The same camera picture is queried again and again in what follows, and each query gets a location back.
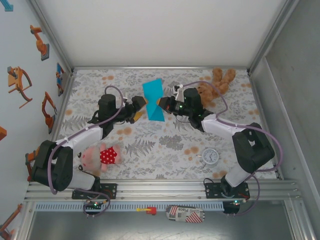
black bracket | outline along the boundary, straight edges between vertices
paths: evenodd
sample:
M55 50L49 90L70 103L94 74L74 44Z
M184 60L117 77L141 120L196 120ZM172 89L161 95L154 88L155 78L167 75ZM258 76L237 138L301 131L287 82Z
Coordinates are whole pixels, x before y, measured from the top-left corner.
M207 199L249 199L250 192L248 188L248 184L243 182L236 187L236 191L234 191L234 195L226 196L221 189L221 182L211 183L206 182L204 184L205 187L205 196Z
M240 204L234 204L232 201L223 202L224 214L237 214L240 210Z
M110 199L116 199L117 186L118 186L116 183L101 183L100 186L101 186L101 189L100 189L101 193L107 194ZM79 199L88 200L88 199L93 199L96 196L97 196L96 194L73 190L71 198L75 200L79 200ZM99 200L99 199L106 199L106 197L103 195L100 195L95 200Z

metal mounting plate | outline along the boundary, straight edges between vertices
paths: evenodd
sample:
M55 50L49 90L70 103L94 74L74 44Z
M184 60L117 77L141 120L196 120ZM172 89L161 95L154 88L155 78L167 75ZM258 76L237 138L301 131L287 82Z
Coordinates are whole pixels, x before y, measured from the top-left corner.
M115 183L102 183L101 184L101 192L107 194L110 199L116 199L117 197L117 184ZM96 196L96 194L85 193L82 191L73 190L72 191L72 199L75 200L87 200L92 199ZM100 195L96 199L106 199L104 196Z
M233 197L226 197L223 195L221 187L221 183L211 183L207 182L204 184L205 187L205 192L206 192L206 198L207 199L223 199L225 201L230 201L234 199L249 199L250 198L250 193L249 193L249 188L248 184L243 182L239 186L237 186L237 192L234 194Z

metal rail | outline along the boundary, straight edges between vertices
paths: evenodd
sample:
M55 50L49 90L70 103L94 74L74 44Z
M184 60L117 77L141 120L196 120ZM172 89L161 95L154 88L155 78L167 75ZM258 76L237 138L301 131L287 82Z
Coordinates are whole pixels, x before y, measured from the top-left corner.
M221 201L221 199L207 199L202 180L101 180L101 183L116 183L117 197L114 202L159 202L159 201ZM258 187L254 180L249 180L250 200L258 194ZM298 185L290 180L261 179L260 200L290 200L300 199ZM53 195L47 186L31 182L24 200L26 202L79 202L71 198L72 190L66 189Z

brown teddy bear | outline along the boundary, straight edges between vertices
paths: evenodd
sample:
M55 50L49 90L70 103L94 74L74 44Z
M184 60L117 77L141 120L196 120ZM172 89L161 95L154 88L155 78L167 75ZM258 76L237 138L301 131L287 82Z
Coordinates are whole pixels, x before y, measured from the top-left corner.
M221 68L214 68L213 71L213 81L211 82L221 94L225 94L229 89L229 84L236 77L236 70L230 68L226 71L223 77L223 71ZM209 103L219 97L219 94L214 90L213 87L206 83L200 83L197 87L197 91L201 96L201 103L204 108L206 108Z

table surface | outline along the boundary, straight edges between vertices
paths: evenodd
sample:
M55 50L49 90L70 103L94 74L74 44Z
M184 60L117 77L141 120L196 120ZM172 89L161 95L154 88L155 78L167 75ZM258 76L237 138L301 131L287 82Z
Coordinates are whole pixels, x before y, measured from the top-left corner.
M98 110L98 100L107 85L118 87L129 100L143 96L142 84L162 79L165 96L173 95L173 86L198 80L211 81L212 69L80 69L72 86L59 138L69 136L87 126L87 121ZM108 93L118 96L114 89ZM230 121L261 124L246 69L236 70L236 77L225 94L229 110L221 115ZM218 113L225 108L220 98L214 99L208 110ZM108 165L100 172L101 179L219 179L237 162L233 143L219 136L203 133L186 123L187 119L164 113L165 122L149 121L144 107L143 116L135 124L114 125L113 131L102 141L107 147L121 147L121 164ZM205 148L219 153L219 162L213 167L205 166L201 155ZM78 168L80 160L73 160ZM271 168L268 162L262 168ZM275 179L275 172L259 172L261 179Z

